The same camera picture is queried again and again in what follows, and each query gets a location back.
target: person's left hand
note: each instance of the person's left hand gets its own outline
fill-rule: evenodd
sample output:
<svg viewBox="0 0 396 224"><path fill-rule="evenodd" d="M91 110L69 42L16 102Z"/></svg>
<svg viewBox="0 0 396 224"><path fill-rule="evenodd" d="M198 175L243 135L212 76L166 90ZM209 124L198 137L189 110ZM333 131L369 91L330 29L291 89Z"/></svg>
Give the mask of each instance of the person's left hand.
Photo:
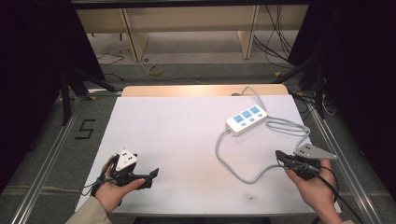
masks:
<svg viewBox="0 0 396 224"><path fill-rule="evenodd" d="M105 172L105 175L110 175L112 166L109 166ZM95 193L95 198L99 203L105 208L107 213L111 213L116 209L122 198L134 189L138 189L141 185L145 183L145 179L137 179L129 183L128 185L119 187L111 182L105 182Z"/></svg>

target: power strip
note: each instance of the power strip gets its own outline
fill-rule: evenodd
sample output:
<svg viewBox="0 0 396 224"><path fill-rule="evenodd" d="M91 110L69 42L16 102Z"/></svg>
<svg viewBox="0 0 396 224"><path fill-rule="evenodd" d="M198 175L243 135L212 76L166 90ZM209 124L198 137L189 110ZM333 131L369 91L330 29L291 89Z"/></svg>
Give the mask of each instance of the power strip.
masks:
<svg viewBox="0 0 396 224"><path fill-rule="evenodd" d="M259 105L253 105L227 119L226 126L231 131L230 135L238 136L261 123L267 116L268 114Z"/></svg>
<svg viewBox="0 0 396 224"><path fill-rule="evenodd" d="M127 149L123 149L120 154L119 162L117 163L116 171L120 171L135 162L137 162L137 157Z"/></svg>

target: hand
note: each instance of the hand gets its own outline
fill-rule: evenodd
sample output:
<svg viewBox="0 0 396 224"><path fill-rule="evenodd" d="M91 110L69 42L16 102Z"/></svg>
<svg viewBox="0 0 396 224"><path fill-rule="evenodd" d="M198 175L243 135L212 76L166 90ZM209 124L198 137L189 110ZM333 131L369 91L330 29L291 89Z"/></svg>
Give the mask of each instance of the hand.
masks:
<svg viewBox="0 0 396 224"><path fill-rule="evenodd" d="M105 172L105 175L110 175L112 166L109 166ZM111 182L105 182L95 193L95 198L99 201L99 203L105 208L107 213L111 213L116 209L122 198L129 192L134 189L138 189L141 185L145 183L145 179L137 179L129 183L128 185L119 187Z"/></svg>
<svg viewBox="0 0 396 224"><path fill-rule="evenodd" d="M331 169L330 161L320 162L320 166ZM334 207L334 197L332 191L317 177L304 180L297 176L292 170L285 170L290 180L297 186L303 200L315 210L323 223L341 223L342 219L338 216ZM334 176L327 169L320 169L319 175L322 176L333 187L335 185Z"/></svg>

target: sleeve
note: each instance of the sleeve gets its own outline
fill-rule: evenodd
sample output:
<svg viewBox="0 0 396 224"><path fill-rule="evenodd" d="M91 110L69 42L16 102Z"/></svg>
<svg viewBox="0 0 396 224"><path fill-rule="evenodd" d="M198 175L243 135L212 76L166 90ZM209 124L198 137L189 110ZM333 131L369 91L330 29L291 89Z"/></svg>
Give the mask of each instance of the sleeve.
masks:
<svg viewBox="0 0 396 224"><path fill-rule="evenodd" d="M66 224L111 224L107 213L94 197L90 197Z"/></svg>

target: white paper sheet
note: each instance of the white paper sheet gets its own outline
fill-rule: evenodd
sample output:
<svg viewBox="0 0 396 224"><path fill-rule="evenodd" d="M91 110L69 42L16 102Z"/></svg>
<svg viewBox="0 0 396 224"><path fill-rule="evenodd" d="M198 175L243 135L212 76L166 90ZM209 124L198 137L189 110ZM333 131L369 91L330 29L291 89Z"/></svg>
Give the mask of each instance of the white paper sheet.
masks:
<svg viewBox="0 0 396 224"><path fill-rule="evenodd" d="M272 117L303 123L289 95L261 96ZM160 168L151 189L128 194L116 213L139 216L271 216L313 213L282 168L253 184L242 183L215 154L225 120L258 100L255 96L121 97L107 125L86 185L123 148L136 153L135 174ZM262 123L238 137L225 135L219 153L245 179L276 164L276 150L292 154L296 136ZM81 196L78 208L88 199Z"/></svg>

